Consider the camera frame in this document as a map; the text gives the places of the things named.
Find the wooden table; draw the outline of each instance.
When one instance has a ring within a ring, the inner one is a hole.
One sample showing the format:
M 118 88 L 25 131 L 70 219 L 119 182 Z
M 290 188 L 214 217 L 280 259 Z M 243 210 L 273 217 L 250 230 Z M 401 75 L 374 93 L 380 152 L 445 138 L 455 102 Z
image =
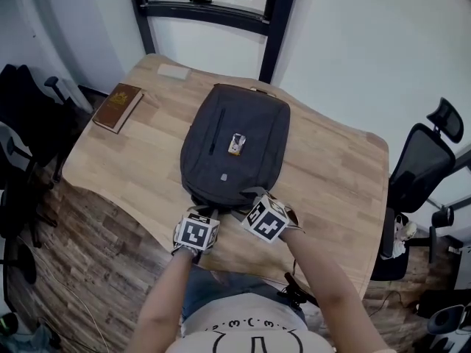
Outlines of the wooden table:
M 144 97 L 118 135 L 92 121 L 86 126 L 65 163 L 64 179 L 117 204 L 170 250 L 174 226 L 192 205 L 180 182 L 180 149 L 200 104 L 216 83 L 266 90 L 291 107 L 283 167 L 272 193 L 297 211 L 306 233 L 332 253 L 363 296 L 383 228 L 386 143 L 274 86 L 197 70 L 182 81 L 158 75 L 164 63 L 178 65 L 151 54 L 131 70 L 123 82 L 143 88 Z M 225 215 L 218 243 L 200 265 L 285 283 L 293 257 L 280 240 L 269 245 Z M 296 278 L 306 283 L 299 268 Z

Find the jeans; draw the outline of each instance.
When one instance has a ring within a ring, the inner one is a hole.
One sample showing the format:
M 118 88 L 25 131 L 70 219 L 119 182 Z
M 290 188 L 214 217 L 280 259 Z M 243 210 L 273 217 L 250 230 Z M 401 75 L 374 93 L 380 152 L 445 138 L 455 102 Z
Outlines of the jeans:
M 305 322 L 305 316 L 301 310 L 291 307 L 289 299 L 278 296 L 278 290 L 259 277 L 228 272 L 227 282 L 227 285 L 221 284 L 213 277 L 211 272 L 193 265 L 186 286 L 185 300 L 183 301 L 183 320 L 186 320 L 195 311 L 215 299 L 254 293 L 289 306 Z

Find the chair headrest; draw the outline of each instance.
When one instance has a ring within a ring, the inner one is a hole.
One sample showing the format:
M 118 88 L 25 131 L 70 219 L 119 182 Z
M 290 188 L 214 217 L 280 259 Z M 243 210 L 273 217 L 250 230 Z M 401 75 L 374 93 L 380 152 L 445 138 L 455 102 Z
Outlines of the chair headrest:
M 439 107 L 427 115 L 427 119 L 454 143 L 459 143 L 463 138 L 463 119 L 447 99 L 441 98 Z

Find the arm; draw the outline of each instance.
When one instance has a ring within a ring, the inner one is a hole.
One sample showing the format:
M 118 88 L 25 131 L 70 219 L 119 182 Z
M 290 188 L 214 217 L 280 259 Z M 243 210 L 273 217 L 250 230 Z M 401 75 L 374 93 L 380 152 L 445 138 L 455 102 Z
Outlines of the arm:
M 388 349 L 353 284 L 329 254 L 301 230 L 286 229 L 282 235 L 308 280 L 339 352 Z
M 147 296 L 126 352 L 164 353 L 175 341 L 193 254 L 178 250 Z

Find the cable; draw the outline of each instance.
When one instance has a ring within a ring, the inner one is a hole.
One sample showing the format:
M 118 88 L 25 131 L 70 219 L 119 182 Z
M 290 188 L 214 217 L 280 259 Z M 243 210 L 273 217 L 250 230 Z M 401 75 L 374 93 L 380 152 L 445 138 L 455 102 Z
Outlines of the cable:
M 404 304 L 403 304 L 403 297 L 400 295 L 400 293 L 399 293 L 397 290 L 391 290 L 391 291 L 389 292 L 389 294 L 386 296 L 386 298 L 384 299 L 384 301 L 383 301 L 383 303 L 381 304 L 380 308 L 378 308 L 376 311 L 373 311 L 373 312 L 372 312 L 371 314 L 369 314 L 368 316 L 371 318 L 374 314 L 376 314 L 377 312 L 379 312 L 379 311 L 383 308 L 384 304 L 386 303 L 386 300 L 387 300 L 387 299 L 389 298 L 389 296 L 390 296 L 391 294 L 393 294 L 393 293 L 396 293 L 396 294 L 399 295 L 400 305 L 401 305 L 403 308 L 406 309 L 407 306 L 404 306 Z
M 63 338 L 65 338 L 66 340 L 69 340 L 69 341 L 73 341 L 74 343 L 77 343 L 79 344 L 80 346 L 83 346 L 84 348 L 88 349 L 89 351 L 91 352 L 95 352 L 95 353 L 101 353 L 95 349 L 92 349 L 91 347 L 89 346 L 86 346 L 84 343 L 80 343 L 80 341 L 77 341 L 77 340 L 74 340 L 73 338 L 70 338 L 69 336 L 65 336 L 63 335 L 62 333 L 59 333 L 58 331 L 56 331 L 54 328 L 52 328 L 51 326 L 51 323 L 46 319 L 44 318 L 43 316 L 39 316 L 38 319 L 44 319 L 46 322 L 47 322 L 47 328 L 50 328 L 52 329 L 52 331 L 56 332 L 59 336 L 62 336 Z
M 31 251 L 31 253 L 33 255 L 35 255 L 41 262 L 44 263 L 44 265 L 46 266 L 47 270 L 49 271 L 49 273 L 51 274 L 52 278 L 55 279 L 59 284 L 61 284 L 65 289 L 67 289 L 75 298 L 77 298 L 82 304 L 83 304 L 83 307 L 87 310 L 88 312 L 88 315 L 90 315 L 91 317 L 91 320 L 93 321 L 93 323 L 95 324 L 95 327 L 96 327 L 96 330 L 98 331 L 98 333 L 100 334 L 100 336 L 102 337 L 102 340 L 103 340 L 103 343 L 105 344 L 105 347 L 106 347 L 106 350 L 107 350 L 107 353 L 110 353 L 110 349 L 108 348 L 108 344 L 106 344 L 106 340 L 105 338 L 103 337 L 103 334 L 102 334 L 102 331 L 100 331 L 100 328 L 98 328 L 98 324 L 96 324 L 96 321 L 95 321 L 95 318 L 93 317 L 93 315 L 91 314 L 91 311 L 88 309 L 87 305 L 84 303 L 83 300 L 80 299 L 80 297 L 78 297 L 78 295 L 76 295 L 72 289 L 70 289 L 67 285 L 63 284 L 61 281 L 59 281 L 55 275 L 52 273 L 51 269 L 49 268 L 48 264 L 43 260 L 43 258 L 39 257 L 38 254 L 36 254 L 32 249 L 31 247 L 28 245 L 28 243 L 26 243 L 22 237 L 19 237 L 18 236 L 18 239 L 20 239 L 28 248 L 29 250 Z

